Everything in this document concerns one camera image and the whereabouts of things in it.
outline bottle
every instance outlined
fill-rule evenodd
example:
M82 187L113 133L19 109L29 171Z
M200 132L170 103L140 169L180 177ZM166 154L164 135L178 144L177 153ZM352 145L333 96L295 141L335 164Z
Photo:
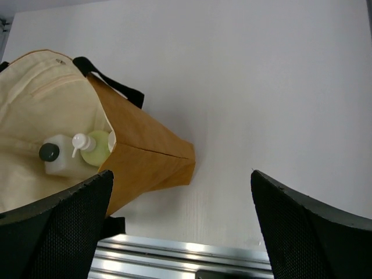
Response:
M54 176L87 179L97 173L97 168L88 165L81 156L71 157L74 147L71 138L55 135L44 141L39 157L45 162L45 172Z
M108 147L109 133L105 131L93 131L88 135L76 134L72 139L74 151L72 157L80 149L81 157L92 166L99 167L110 156Z
M114 149L115 144L116 144L115 132L111 131L111 133L109 134L109 142L108 142L110 152L112 152L112 150Z

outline green bottle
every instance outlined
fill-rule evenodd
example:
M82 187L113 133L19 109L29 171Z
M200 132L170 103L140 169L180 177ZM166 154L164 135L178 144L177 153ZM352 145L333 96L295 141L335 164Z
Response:
M100 167L110 156L108 147L109 133L105 131L93 131L88 135L76 134L72 139L74 158L76 152L80 150L81 157L92 166Z

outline black bottle cap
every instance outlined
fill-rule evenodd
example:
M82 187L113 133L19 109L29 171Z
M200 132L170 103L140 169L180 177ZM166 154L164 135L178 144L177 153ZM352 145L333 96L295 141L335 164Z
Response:
M39 157L45 162L53 162L58 158L59 147L55 144L43 144L39 150Z

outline bottle cap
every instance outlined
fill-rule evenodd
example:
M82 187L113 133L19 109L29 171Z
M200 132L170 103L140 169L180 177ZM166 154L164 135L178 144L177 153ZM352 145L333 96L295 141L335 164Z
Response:
M45 162L53 162L59 156L59 147L56 144L51 144L47 142L41 145L39 149L39 157Z
M111 133L109 134L109 142L108 142L110 152L112 152L112 149L114 149L115 143L116 143L116 136L115 136L114 131L111 131Z
M92 151L96 146L96 142L92 137L88 135L76 134L72 138L72 145L74 146L72 158L75 158L76 152L78 151L78 149L84 150L87 152Z

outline brown tote bag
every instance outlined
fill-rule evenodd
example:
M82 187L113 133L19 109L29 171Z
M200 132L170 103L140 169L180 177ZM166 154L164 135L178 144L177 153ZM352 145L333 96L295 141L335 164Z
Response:
M80 182L45 174L38 150L56 134L115 132L116 145L98 170L114 173L106 215L144 192L191 181L193 145L141 110L142 93L104 76L84 57L28 53L0 73L0 92L0 212Z

